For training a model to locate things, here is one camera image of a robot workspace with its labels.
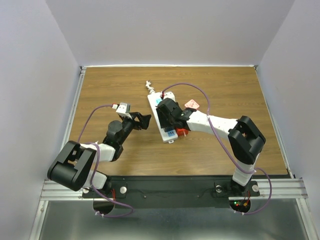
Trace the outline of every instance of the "cable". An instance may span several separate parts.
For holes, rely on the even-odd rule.
[[[155,94],[156,93],[155,88],[151,87],[150,85],[151,85],[150,81],[145,82],[145,86],[149,90],[149,94]]]
[[[94,114],[94,112],[100,108],[103,108],[103,107],[112,107],[113,105],[112,104],[105,104],[105,105],[101,105],[101,106],[97,106],[95,109],[92,110],[91,114],[89,115],[88,119],[85,121],[85,124],[81,130],[81,133],[78,137],[78,143],[80,142],[80,138],[82,136],[82,134],[84,133],[85,131],[85,128],[90,120],[90,118],[92,117],[92,115]],[[132,214],[135,209],[128,205],[128,204],[125,204],[125,203],[121,203],[121,202],[118,202],[118,201],[115,201],[115,200],[112,200],[110,198],[108,198],[107,196],[103,195],[101,192],[99,192],[96,187],[94,186],[93,184],[93,180],[94,180],[94,177],[95,177],[95,174],[97,172],[97,169],[98,169],[98,165],[99,165],[99,160],[100,160],[100,147],[98,144],[94,143],[94,142],[90,142],[89,144],[91,145],[94,145],[96,147],[96,152],[97,152],[97,157],[96,157],[96,163],[95,163],[95,166],[94,166],[94,169],[93,169],[93,172],[92,172],[92,176],[90,178],[90,186],[92,187],[92,189],[95,191],[96,194],[98,194],[100,197],[108,200],[109,202],[113,203],[114,205],[117,204],[119,206],[123,206],[123,207],[126,207],[126,208],[129,208],[130,209],[130,212],[127,212],[127,213],[124,213],[124,214],[120,214],[120,215],[104,215],[103,213],[100,213],[99,211],[95,211],[95,214],[96,215],[99,215],[99,216],[102,216],[103,218],[121,218],[121,217],[125,217],[125,216],[128,216],[130,214]]]
[[[174,86],[177,86],[177,85],[188,85],[188,86],[191,86],[191,87],[194,87],[196,89],[198,89],[200,92],[202,92],[202,94],[204,95],[206,101],[207,101],[207,104],[208,104],[208,108],[207,108],[207,111],[206,111],[206,115],[208,116],[208,122],[210,124],[210,127],[216,137],[216,139],[218,140],[218,142],[220,143],[221,147],[223,148],[223,150],[225,151],[225,153],[228,155],[228,157],[231,159],[231,161],[233,162],[233,164],[243,173],[245,174],[253,174],[253,173],[256,173],[256,170],[260,170],[264,173],[264,175],[266,176],[266,178],[268,179],[269,181],[269,185],[270,185],[270,194],[269,194],[269,197],[268,197],[268,200],[266,201],[265,205],[263,207],[261,207],[260,209],[256,210],[256,211],[253,211],[253,212],[247,212],[247,213],[244,213],[242,212],[243,215],[252,215],[252,214],[256,214],[256,213],[259,213],[260,211],[262,211],[270,202],[271,200],[271,195],[272,195],[272,183],[271,183],[271,180],[270,180],[270,177],[269,175],[260,167],[256,167],[255,169],[253,169],[253,171],[246,171],[244,169],[242,169],[239,164],[234,160],[234,158],[232,157],[231,153],[228,151],[228,149],[226,148],[226,146],[224,145],[224,143],[222,142],[220,136],[218,135],[216,129],[214,128],[212,122],[211,122],[211,119],[210,119],[210,100],[209,100],[209,97],[208,95],[198,86],[196,85],[193,85],[191,83],[188,83],[188,82],[179,82],[179,83],[175,83],[175,84],[172,84],[168,87],[166,87],[163,91],[162,91],[162,96],[161,98],[163,99],[164,96],[165,96],[165,91],[168,90],[169,88],[172,88]]]
[[[199,88],[198,86],[196,85],[193,85],[191,83],[188,83],[188,82],[180,82],[180,83],[175,83],[175,84],[172,84],[168,87],[166,87],[163,91],[162,91],[162,96],[161,98],[163,99],[163,97],[165,96],[165,91],[168,90],[169,88],[172,88],[174,86],[177,86],[177,85],[188,85],[188,86],[191,86],[191,87],[194,87],[196,89],[198,89],[200,92],[202,92],[202,94],[204,95],[206,101],[207,101],[207,104],[208,104],[208,108],[207,108],[207,111],[206,111],[206,115],[208,116],[208,121],[209,121],[209,124],[210,124],[210,127],[213,131],[213,134],[215,135],[216,139],[218,140],[218,142],[220,143],[221,147],[223,148],[223,150],[225,151],[225,153],[228,155],[228,157],[230,158],[230,160],[233,162],[233,164],[243,173],[245,174],[253,174],[255,173],[256,171],[255,170],[252,170],[252,171],[247,171],[247,170],[244,170],[240,167],[240,165],[237,163],[237,161],[234,160],[234,158],[232,157],[231,153],[229,152],[229,150],[227,149],[227,147],[224,145],[224,143],[222,142],[220,136],[218,135],[217,133],[217,130],[214,128],[212,122],[211,122],[211,119],[210,119],[210,100],[209,100],[209,97],[208,95],[201,89]]]

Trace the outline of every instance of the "pink tag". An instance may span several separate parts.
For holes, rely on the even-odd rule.
[[[196,101],[193,99],[188,101],[184,106],[186,108],[192,108],[192,109],[198,109],[200,107],[200,105],[198,103],[196,103]]]

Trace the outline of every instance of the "red object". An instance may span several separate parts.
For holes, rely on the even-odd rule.
[[[189,131],[184,128],[176,128],[175,131],[178,136],[186,136],[189,133]]]

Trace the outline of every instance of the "wooden table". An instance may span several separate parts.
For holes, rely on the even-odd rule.
[[[146,81],[156,92],[179,82],[202,88],[210,98],[210,114],[222,118],[249,116],[266,138],[256,164],[269,174],[287,170],[270,120],[266,103],[253,67],[93,67],[87,68],[70,139],[78,135],[91,111],[103,104],[130,103],[132,112],[151,114]],[[170,89],[180,106],[190,99],[206,112],[201,92],[190,86]],[[101,108],[88,123],[81,143],[100,143],[109,122],[119,120],[114,109]],[[227,140],[224,143],[231,151]],[[147,130],[134,130],[123,144],[123,153],[115,162],[101,162],[98,170],[108,175],[231,175],[235,166],[214,135],[190,132],[172,144],[163,143],[152,116]]]

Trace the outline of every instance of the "white cord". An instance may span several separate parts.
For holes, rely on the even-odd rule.
[[[149,90],[149,94],[155,94],[156,93],[155,88],[151,87],[150,85],[151,85],[150,81],[145,82],[145,87]]]

